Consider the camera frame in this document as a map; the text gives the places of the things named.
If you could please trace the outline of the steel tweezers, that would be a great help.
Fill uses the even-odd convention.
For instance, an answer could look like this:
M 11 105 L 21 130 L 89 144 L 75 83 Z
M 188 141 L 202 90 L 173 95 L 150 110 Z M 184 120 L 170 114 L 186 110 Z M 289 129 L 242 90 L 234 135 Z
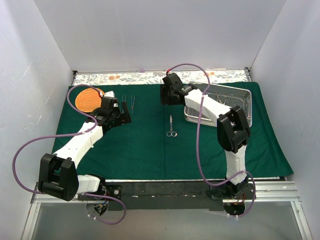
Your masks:
M 122 95 L 122 103 L 126 103 L 127 102 L 127 95 Z
M 134 111 L 134 106 L 135 106 L 135 98 L 136 96 L 135 95 L 131 95 L 131 113 L 133 113 Z

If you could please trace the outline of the metal mesh instrument tray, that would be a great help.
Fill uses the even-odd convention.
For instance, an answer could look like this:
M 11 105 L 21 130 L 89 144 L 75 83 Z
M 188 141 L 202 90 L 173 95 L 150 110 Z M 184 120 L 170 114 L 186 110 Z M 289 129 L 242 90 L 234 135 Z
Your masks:
M 201 91 L 205 90 L 207 84 L 200 84 L 196 82 L 191 82 Z M 215 101 L 217 96 L 221 99 L 226 100 L 228 106 L 234 108 L 239 106 L 243 109 L 247 123 L 249 127 L 252 126 L 252 93 L 250 90 L 242 89 L 238 87 L 225 86 L 221 84 L 211 84 L 210 88 L 207 90 L 206 94 Z M 197 123 L 199 118 L 199 112 L 190 107 L 184 107 L 184 118 L 188 122 Z M 202 125 L 216 127 L 217 121 L 213 122 L 211 119 L 205 115 L 201 115 L 200 123 Z

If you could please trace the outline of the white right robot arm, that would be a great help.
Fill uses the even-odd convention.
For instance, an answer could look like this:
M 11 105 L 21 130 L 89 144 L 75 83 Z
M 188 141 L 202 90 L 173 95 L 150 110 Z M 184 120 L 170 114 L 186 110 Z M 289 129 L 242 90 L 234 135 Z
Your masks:
M 226 157 L 226 179 L 209 183 L 209 186 L 224 187 L 230 198 L 239 198 L 248 184 L 245 153 L 251 136 L 244 110 L 240 106 L 230 107 L 215 101 L 193 84 L 183 84 L 176 73 L 167 73 L 162 80 L 162 105 L 183 105 L 198 110 L 200 116 L 216 123 L 217 141 Z

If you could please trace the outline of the round woven bamboo tray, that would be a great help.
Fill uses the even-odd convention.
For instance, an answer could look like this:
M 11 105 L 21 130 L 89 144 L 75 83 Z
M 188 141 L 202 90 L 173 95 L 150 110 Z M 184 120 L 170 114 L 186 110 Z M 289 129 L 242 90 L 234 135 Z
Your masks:
M 81 91 L 75 98 L 75 107 L 84 113 L 91 113 L 101 106 L 104 92 L 101 89 L 87 88 Z

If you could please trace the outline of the steel surgical scissors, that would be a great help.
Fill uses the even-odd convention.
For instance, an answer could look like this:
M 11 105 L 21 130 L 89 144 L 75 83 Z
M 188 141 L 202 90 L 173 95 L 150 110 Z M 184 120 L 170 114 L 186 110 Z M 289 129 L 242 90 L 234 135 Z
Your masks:
M 169 131 L 166 133 L 167 137 L 176 137 L 178 133 L 173 130 L 173 118 L 172 115 L 169 117 Z

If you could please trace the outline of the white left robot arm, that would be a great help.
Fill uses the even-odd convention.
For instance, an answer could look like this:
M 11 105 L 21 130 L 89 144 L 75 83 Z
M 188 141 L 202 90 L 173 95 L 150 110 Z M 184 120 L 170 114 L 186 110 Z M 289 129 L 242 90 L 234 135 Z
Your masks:
M 61 149 L 54 154 L 46 153 L 40 160 L 38 190 L 65 201 L 72 200 L 75 195 L 89 193 L 95 200 L 106 196 L 103 177 L 96 175 L 79 175 L 77 167 L 85 154 L 93 148 L 107 131 L 130 123 L 131 116 L 125 102 L 121 103 L 113 91 L 106 92 L 96 108 L 79 130 Z

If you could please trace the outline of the green surgical cloth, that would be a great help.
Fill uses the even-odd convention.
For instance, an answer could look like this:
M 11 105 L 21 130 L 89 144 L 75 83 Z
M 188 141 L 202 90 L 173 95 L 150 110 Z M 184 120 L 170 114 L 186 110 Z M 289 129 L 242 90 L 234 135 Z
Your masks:
M 255 178 L 287 177 L 293 170 L 271 125 L 260 86 L 235 82 L 252 96 L 251 136 L 245 151 L 245 167 Z M 217 130 L 186 121 L 182 105 L 162 105 L 157 84 L 103 85 L 118 99 L 126 95 L 131 123 L 112 128 L 80 161 L 79 175 L 97 175 L 108 180 L 223 179 L 226 155 Z M 131 113 L 131 95 L 135 95 Z M 176 137 L 167 137 L 172 115 Z

